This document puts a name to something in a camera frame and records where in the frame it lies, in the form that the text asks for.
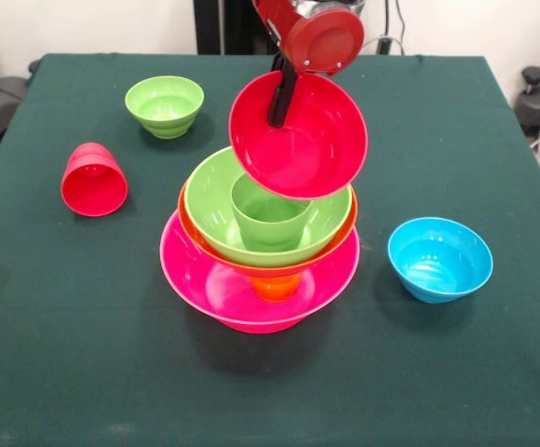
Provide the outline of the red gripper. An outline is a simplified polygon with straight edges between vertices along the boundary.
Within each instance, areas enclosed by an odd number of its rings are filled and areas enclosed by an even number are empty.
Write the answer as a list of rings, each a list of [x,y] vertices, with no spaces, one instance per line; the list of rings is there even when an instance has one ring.
[[[363,1],[257,0],[254,10],[277,47],[271,70],[278,75],[267,114],[284,126],[300,73],[334,75],[358,56],[364,42]]]

